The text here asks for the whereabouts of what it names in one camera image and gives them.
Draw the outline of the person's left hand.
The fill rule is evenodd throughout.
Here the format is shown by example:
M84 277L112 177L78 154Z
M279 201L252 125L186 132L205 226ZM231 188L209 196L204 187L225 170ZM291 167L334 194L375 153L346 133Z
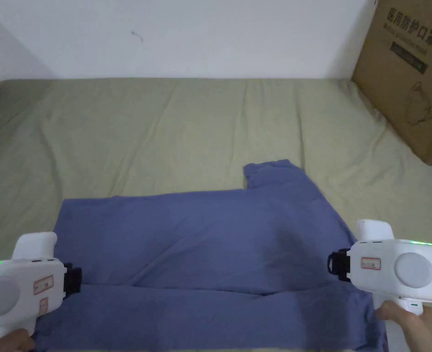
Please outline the person's left hand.
M0 338L0 352L30 352L35 341L25 329L18 329Z

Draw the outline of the person's right hand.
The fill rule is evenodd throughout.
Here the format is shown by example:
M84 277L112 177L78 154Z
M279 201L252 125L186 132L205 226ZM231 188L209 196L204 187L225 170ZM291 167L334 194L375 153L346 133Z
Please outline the person's right hand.
M432 352L432 308L423 307L423 314L406 311L391 301L385 301L376 310L379 319L393 321L403 331L411 352Z

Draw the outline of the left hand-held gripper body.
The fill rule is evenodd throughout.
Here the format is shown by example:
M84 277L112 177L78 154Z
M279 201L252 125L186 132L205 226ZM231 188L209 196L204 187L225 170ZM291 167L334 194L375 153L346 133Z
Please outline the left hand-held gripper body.
M56 242L53 232L24 234L0 260L0 338L18 329L33 335L38 317L80 292L82 270L54 257Z

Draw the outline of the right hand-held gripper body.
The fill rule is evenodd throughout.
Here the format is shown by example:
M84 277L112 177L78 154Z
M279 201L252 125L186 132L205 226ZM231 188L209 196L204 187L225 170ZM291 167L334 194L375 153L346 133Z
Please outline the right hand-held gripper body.
M384 221L363 219L357 227L359 240L329 255L329 273L371 293L375 309L393 301L422 314L432 303L432 243L396 239Z

